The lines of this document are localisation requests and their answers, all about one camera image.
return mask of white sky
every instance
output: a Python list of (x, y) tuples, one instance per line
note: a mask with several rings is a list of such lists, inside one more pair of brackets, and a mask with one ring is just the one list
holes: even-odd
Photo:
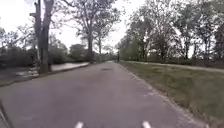
[[(33, 2), (35, 0), (0, 0), (0, 27), (5, 28), (6, 31), (16, 30), (19, 25), (30, 23), (29, 13), (34, 12)], [(116, 31), (112, 32), (104, 44), (111, 44), (114, 46), (125, 35), (126, 21), (129, 15), (132, 14), (137, 8), (143, 5), (144, 0), (129, 0), (130, 3), (124, 0), (118, 0), (116, 5), (118, 8), (124, 7), (126, 14), (121, 17), (122, 21), (116, 24)], [(72, 44), (81, 43), (79, 38), (75, 36), (76, 31), (74, 28), (63, 27), (61, 34), (57, 34), (59, 38), (68, 48)]]

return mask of grass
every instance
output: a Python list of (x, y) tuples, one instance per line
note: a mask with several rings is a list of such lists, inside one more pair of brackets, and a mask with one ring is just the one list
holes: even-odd
[(224, 73), (132, 62), (121, 64), (212, 128), (224, 128)]

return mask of white road marking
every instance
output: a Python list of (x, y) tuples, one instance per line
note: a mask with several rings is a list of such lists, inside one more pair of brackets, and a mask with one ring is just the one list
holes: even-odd
[(74, 128), (83, 128), (83, 126), (84, 126), (83, 122), (78, 122), (78, 123), (74, 126)]
[(143, 128), (152, 128), (148, 121), (143, 121), (142, 122), (142, 127)]

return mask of pond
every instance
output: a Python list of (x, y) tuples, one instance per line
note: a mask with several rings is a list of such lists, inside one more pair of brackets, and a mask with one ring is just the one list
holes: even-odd
[[(65, 63), (60, 65), (52, 65), (52, 71), (60, 71), (80, 66), (88, 65), (88, 63)], [(8, 68), (0, 70), (0, 85), (8, 81), (19, 80), (27, 77), (38, 76), (36, 68)]]

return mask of paved path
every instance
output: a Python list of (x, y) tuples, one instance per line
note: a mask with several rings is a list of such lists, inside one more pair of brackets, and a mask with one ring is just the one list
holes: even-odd
[(0, 88), (0, 98), (15, 128), (203, 128), (113, 62)]

